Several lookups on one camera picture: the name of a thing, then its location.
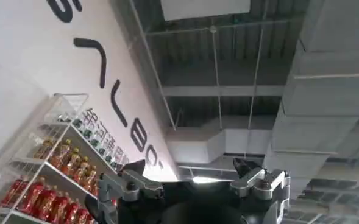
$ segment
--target ceiling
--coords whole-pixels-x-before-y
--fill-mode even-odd
[[[223,129],[230,117],[238,116],[247,119],[251,129],[251,117],[275,119],[309,0],[251,0],[249,13],[175,21],[164,20],[159,0],[111,3],[163,128],[197,128],[219,119]],[[341,157],[327,162],[359,164],[359,148],[352,152],[349,145],[359,145],[351,141],[357,133],[359,123],[341,144]],[[219,159],[243,156],[263,163],[264,155],[244,155],[244,151],[226,153]],[[196,175],[237,178],[234,170],[211,169],[208,164],[178,166],[183,179]],[[314,178],[297,199],[303,201],[320,207],[337,203],[359,209],[359,183]],[[354,220],[296,209],[284,222],[339,224]]]

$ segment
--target robotic arm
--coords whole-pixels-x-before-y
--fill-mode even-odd
[[[144,170],[144,161],[139,161],[119,175],[103,173],[98,200],[88,195],[85,204],[100,224],[280,224],[289,207],[290,176],[249,163],[241,160],[237,166],[234,161],[238,180],[193,184],[151,181],[142,171],[129,169],[137,164]]]

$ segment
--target display shelf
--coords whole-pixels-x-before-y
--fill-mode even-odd
[[[7,145],[7,153],[0,158],[0,205],[7,203],[10,206],[0,207],[0,224],[49,224],[15,210],[38,176],[45,177],[45,184],[57,185],[58,191],[68,192],[71,199],[79,199],[81,208],[85,208],[84,199],[87,194],[96,198],[48,162],[57,146],[67,138],[72,139],[72,148],[80,148],[81,156],[89,157],[89,164],[97,166],[97,173],[105,172],[111,175],[115,172],[71,125],[87,98],[86,94],[55,94],[43,102],[40,110],[23,124],[18,133],[15,133],[15,140]],[[71,122],[57,122],[59,118]],[[40,159],[33,158],[37,152],[45,154],[40,156]],[[23,190],[18,189],[21,179],[26,183]]]
[[[96,198],[95,195],[88,192],[81,185],[72,180],[70,177],[64,175],[64,173],[59,171],[56,167],[47,161],[33,158],[14,158],[13,162],[32,163],[36,165],[44,163],[44,167],[41,169],[38,175],[45,177],[46,181],[50,185],[57,185],[60,191],[68,192],[71,198],[78,198],[81,203],[84,201],[86,194]]]

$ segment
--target black letter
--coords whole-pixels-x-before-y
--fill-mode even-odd
[[[81,12],[82,11],[82,5],[80,4],[80,1],[79,0],[72,0],[72,2],[74,3],[76,10]]]
[[[53,13],[58,17],[59,20],[63,21],[64,23],[69,23],[72,20],[72,8],[71,5],[67,0],[60,0],[62,3],[65,11],[63,12],[59,5],[57,5],[56,0],[46,0],[51,7]]]
[[[141,124],[139,118],[136,118],[133,121],[132,128],[130,129],[130,137],[135,143],[137,149],[140,152],[143,152],[145,143],[147,143],[147,133],[145,132],[145,129]]]
[[[114,111],[116,112],[116,114],[117,114],[118,118],[120,119],[120,121],[123,123],[123,126],[128,127],[128,122],[126,121],[123,112],[121,112],[121,110],[119,109],[119,107],[117,105],[117,102],[116,102],[116,99],[115,99],[119,84],[120,84],[120,82],[117,79],[116,83],[114,83],[114,86],[112,88],[112,93],[111,93],[111,96],[110,96],[110,100],[112,102],[112,107],[113,107]]]
[[[161,161],[159,161],[159,166],[160,166],[160,169],[162,170],[163,169],[163,163]]]
[[[101,64],[101,79],[99,82],[99,86],[103,89],[105,87],[105,78],[106,78],[106,53],[102,45],[92,39],[84,39],[84,38],[74,38],[74,45],[76,47],[84,47],[84,48],[94,48],[99,51],[102,58]]]
[[[154,162],[151,162],[151,159],[149,158],[149,152],[152,152],[152,154],[154,156]],[[147,151],[145,152],[145,160],[146,160],[148,166],[156,166],[157,154],[156,154],[156,151],[155,151],[153,145],[148,146]]]

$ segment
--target ceiling light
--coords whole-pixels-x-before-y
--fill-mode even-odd
[[[212,178],[212,177],[199,177],[199,176],[193,177],[193,182],[197,184],[214,183],[220,181],[224,181],[224,180]]]

